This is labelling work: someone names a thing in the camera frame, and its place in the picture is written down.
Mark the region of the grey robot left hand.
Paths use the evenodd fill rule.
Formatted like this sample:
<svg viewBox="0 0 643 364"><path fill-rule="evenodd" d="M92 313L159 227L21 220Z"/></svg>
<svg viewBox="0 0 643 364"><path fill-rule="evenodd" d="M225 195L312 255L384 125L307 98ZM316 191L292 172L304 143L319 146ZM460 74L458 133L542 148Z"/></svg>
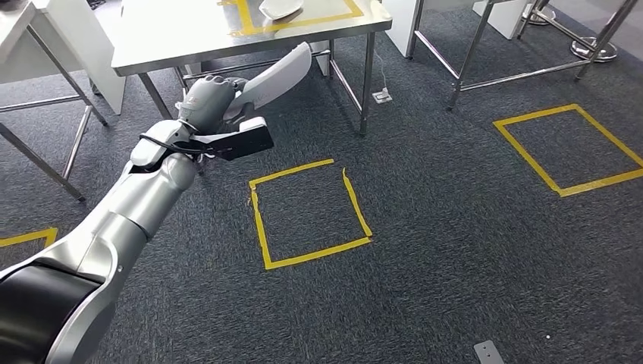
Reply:
<svg viewBox="0 0 643 364"><path fill-rule="evenodd" d="M198 79L183 100L175 104L178 119L200 136L239 131L245 118L243 111L234 111L228 117L225 114L247 83L241 77L209 75Z"/></svg>

